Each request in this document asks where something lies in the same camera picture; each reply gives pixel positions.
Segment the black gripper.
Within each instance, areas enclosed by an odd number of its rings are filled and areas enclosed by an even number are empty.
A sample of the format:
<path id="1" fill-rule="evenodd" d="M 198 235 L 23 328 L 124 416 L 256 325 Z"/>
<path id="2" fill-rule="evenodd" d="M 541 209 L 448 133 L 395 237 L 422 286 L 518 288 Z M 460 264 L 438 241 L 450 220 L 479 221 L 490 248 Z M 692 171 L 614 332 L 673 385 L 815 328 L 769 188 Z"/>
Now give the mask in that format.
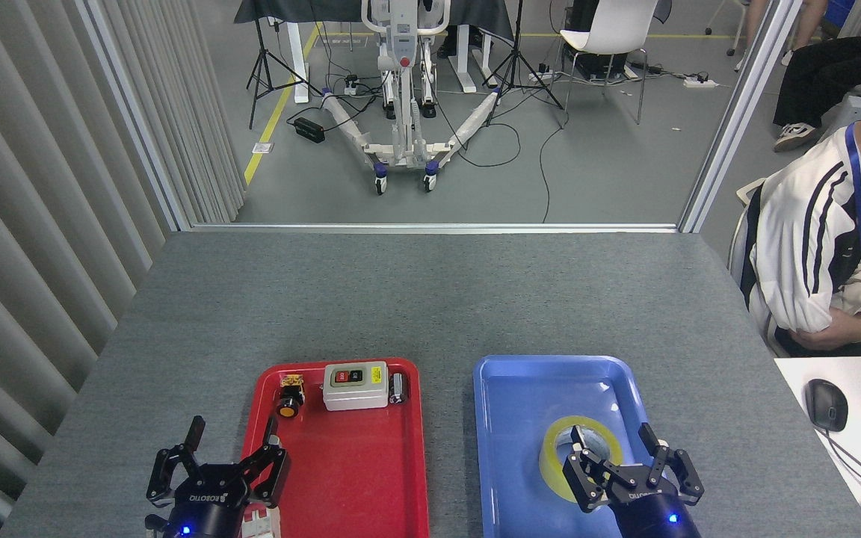
<path id="1" fill-rule="evenodd" d="M 290 470 L 288 451 L 277 435 L 277 415 L 271 415 L 262 444 L 240 462 L 245 481 L 205 484 L 204 472 L 195 459 L 205 419 L 194 416 L 184 442 L 156 453 L 148 480 L 146 498 L 154 507 L 164 507 L 174 496 L 174 507 L 167 522 L 168 537 L 238 537 L 247 504 L 260 503 L 277 508 L 283 484 Z M 174 470 L 181 464 L 192 484 L 171 487 Z"/>
<path id="2" fill-rule="evenodd" d="M 638 435 L 652 457 L 652 465 L 646 475 L 648 488 L 636 490 L 626 490 L 629 475 L 624 466 L 600 457 L 583 443 L 571 443 L 563 474 L 578 507 L 591 513 L 609 505 L 622 537 L 700 537 L 684 504 L 698 503 L 705 491 L 689 453 L 670 448 L 649 423 L 642 423 Z M 679 490 L 673 484 L 658 486 L 666 466 L 676 477 Z"/>

